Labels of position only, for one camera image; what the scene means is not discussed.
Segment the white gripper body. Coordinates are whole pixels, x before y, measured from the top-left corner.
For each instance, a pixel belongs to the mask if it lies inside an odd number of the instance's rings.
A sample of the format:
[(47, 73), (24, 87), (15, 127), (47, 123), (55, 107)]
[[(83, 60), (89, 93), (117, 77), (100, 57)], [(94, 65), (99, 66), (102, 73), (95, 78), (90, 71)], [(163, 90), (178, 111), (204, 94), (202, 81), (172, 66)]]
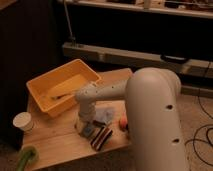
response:
[(88, 123), (93, 124), (93, 118), (92, 117), (78, 117), (76, 119), (75, 129), (76, 129), (76, 131), (78, 132), (79, 135), (82, 135), (82, 131)]

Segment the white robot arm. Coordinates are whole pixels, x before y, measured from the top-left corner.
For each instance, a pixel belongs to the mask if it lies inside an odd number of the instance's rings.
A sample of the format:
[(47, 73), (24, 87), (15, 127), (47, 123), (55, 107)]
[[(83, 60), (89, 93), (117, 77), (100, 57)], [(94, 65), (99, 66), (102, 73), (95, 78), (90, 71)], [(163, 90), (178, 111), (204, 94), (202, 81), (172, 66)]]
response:
[(109, 86), (89, 84), (75, 94), (78, 131), (93, 120), (97, 101), (125, 101), (137, 171), (189, 171), (176, 98), (179, 77), (168, 69), (143, 68)]

